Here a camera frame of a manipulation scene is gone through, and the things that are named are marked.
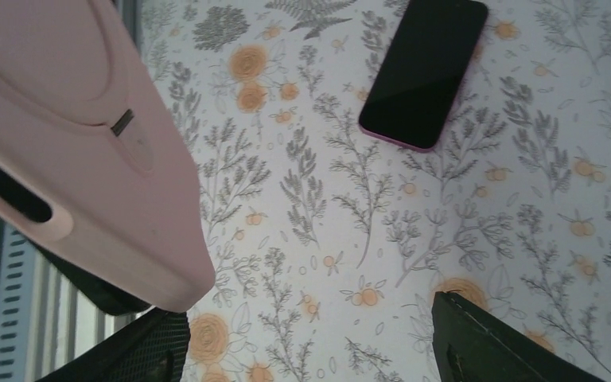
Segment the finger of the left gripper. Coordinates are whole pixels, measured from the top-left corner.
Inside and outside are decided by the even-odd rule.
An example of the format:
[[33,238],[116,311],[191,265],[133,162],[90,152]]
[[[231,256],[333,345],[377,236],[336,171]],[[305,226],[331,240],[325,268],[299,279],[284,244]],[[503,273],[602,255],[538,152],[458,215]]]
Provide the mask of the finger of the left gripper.
[[54,253],[32,242],[32,245],[48,260],[69,282],[88,298],[99,310],[111,316],[137,314],[151,307],[148,302],[127,293],[111,283],[77,267]]

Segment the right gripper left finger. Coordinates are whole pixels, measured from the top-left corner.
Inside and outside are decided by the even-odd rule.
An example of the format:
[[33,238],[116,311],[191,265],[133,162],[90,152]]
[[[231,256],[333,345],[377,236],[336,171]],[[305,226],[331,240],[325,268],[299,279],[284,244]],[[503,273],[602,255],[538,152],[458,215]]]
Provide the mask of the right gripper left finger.
[[149,310],[44,382],[179,382],[190,341],[185,313]]

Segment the pink silicone phone case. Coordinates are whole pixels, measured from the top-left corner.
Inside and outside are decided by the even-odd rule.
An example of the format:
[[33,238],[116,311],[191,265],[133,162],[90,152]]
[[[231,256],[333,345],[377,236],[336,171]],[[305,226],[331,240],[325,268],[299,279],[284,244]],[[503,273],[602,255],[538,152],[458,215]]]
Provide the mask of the pink silicone phone case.
[[197,166],[110,1],[0,1],[0,217],[129,294],[211,289]]

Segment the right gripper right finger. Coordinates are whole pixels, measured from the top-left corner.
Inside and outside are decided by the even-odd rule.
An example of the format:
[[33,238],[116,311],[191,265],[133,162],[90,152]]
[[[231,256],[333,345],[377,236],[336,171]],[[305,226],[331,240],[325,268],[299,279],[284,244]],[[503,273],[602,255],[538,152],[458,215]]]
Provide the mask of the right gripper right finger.
[[599,381],[455,292],[437,292],[433,350],[442,381]]

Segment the purple smartphone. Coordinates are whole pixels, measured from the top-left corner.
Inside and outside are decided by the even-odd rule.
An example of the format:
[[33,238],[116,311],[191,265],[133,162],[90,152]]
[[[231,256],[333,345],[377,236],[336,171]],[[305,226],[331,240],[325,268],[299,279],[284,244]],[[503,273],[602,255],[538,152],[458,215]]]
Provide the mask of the purple smartphone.
[[412,150],[438,143],[488,19],[478,1],[410,1],[358,118]]

